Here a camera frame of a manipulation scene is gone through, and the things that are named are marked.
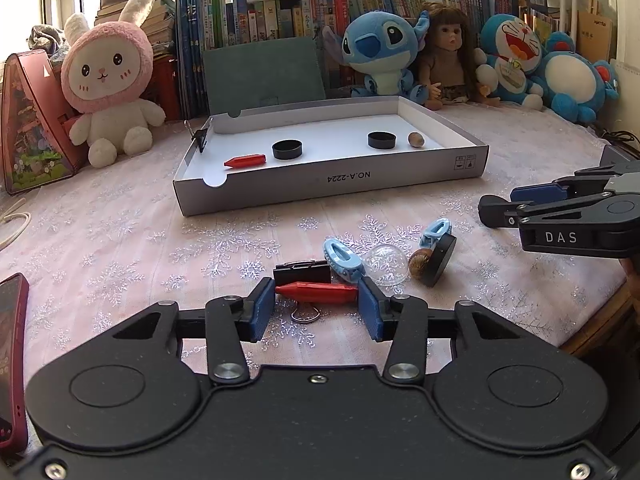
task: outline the blue stitch plush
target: blue stitch plush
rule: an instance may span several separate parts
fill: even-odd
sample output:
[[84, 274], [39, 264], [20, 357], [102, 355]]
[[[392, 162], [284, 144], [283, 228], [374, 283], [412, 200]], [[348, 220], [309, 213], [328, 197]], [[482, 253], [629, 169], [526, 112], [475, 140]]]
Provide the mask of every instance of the blue stitch plush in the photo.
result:
[[352, 97], [401, 95], [422, 104], [428, 89], [414, 85], [408, 66], [424, 48], [429, 13], [423, 11], [412, 27], [389, 12], [367, 12], [347, 27], [340, 38], [329, 27], [322, 30], [325, 50], [340, 64], [365, 74], [364, 88], [354, 88]]
[[492, 90], [491, 97], [541, 110], [543, 89], [529, 78], [543, 56], [533, 30], [516, 16], [496, 14], [484, 24], [480, 45], [475, 51], [476, 76]]
[[572, 123], [593, 123], [604, 101], [618, 98], [615, 70], [606, 61], [591, 64], [576, 54], [564, 32], [554, 32], [546, 50], [533, 77], [545, 91], [546, 105]]

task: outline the green board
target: green board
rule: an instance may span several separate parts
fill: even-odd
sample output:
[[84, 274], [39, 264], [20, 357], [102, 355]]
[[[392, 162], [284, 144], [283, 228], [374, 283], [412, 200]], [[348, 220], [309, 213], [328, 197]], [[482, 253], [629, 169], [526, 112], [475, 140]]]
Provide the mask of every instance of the green board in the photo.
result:
[[312, 38], [215, 48], [203, 58], [212, 115], [326, 98]]

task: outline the red pointed object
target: red pointed object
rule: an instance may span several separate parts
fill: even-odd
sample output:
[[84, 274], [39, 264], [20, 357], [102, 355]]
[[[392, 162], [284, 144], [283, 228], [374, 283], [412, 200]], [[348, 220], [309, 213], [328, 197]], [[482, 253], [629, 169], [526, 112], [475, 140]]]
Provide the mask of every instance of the red pointed object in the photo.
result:
[[276, 293], [300, 303], [351, 303], [358, 299], [358, 286], [295, 282], [277, 286]]
[[225, 162], [225, 166], [230, 168], [250, 168], [252, 166], [260, 166], [267, 161], [264, 155], [245, 155], [235, 156]]

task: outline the light blue clip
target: light blue clip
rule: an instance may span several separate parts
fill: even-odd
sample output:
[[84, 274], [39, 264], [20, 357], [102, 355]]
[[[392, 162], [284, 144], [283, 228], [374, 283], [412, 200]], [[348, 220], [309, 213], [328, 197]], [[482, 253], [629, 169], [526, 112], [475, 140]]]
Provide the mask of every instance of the light blue clip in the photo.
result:
[[340, 240], [329, 238], [322, 246], [324, 257], [338, 276], [349, 283], [357, 283], [364, 275], [360, 257]]
[[420, 248], [431, 249], [433, 251], [444, 233], [451, 234], [451, 221], [448, 218], [440, 218], [432, 222], [422, 231]]

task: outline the red phone case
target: red phone case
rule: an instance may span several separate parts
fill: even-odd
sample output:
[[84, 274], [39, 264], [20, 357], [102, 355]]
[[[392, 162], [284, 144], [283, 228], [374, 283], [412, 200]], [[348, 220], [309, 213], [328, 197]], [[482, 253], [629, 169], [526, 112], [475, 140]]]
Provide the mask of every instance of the red phone case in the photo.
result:
[[11, 346], [10, 364], [10, 399], [12, 409], [11, 425], [13, 427], [11, 436], [0, 442], [0, 452], [2, 454], [20, 453], [27, 447], [29, 435], [27, 431], [27, 419], [24, 410], [24, 384], [22, 376], [22, 361], [24, 359], [24, 321], [27, 314], [27, 296], [29, 294], [29, 282], [20, 273], [8, 277], [0, 282], [0, 286], [4, 282], [20, 277], [18, 286], [18, 305], [15, 309], [14, 316], [14, 341]]

